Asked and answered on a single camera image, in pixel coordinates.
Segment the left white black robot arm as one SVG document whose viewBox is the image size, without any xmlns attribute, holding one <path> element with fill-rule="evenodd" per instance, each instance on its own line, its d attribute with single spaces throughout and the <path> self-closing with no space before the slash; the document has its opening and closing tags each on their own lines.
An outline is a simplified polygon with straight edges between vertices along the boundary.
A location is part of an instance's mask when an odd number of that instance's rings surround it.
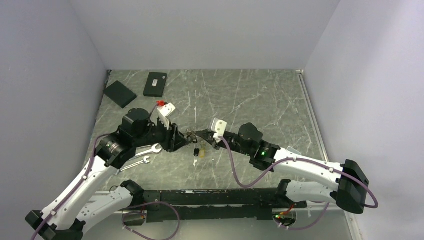
<svg viewBox="0 0 424 240">
<path fill-rule="evenodd" d="M 98 136 L 86 165 L 66 189 L 42 210 L 32 210 L 25 221 L 33 237 L 45 240 L 80 240 L 95 225 L 122 209 L 137 210 L 146 204 L 145 190 L 133 180 L 123 181 L 103 199 L 90 202 L 99 187 L 120 172 L 141 147 L 159 145 L 175 152 L 189 142 L 170 116 L 172 103 L 156 105 L 151 112 L 133 108 L 123 116 L 116 131 Z"/>
</svg>

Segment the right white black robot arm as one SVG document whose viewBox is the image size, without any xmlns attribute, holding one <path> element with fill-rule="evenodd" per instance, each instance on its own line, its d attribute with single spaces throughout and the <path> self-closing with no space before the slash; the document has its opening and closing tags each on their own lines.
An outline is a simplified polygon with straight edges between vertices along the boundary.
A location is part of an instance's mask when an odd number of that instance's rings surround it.
<svg viewBox="0 0 424 240">
<path fill-rule="evenodd" d="M 302 156 L 265 141 L 263 133 L 251 122 L 243 124 L 237 133 L 227 131 L 226 127 L 225 121 L 217 119 L 208 129 L 194 134 L 214 148 L 226 149 L 232 169 L 235 168 L 233 153 L 239 153 L 248 156 L 249 163 L 265 174 L 289 173 L 307 180 L 281 180 L 275 194 L 280 207 L 303 201 L 324 202 L 352 214 L 363 214 L 368 207 L 369 180 L 357 162 L 350 159 L 344 163 L 326 162 Z"/>
</svg>

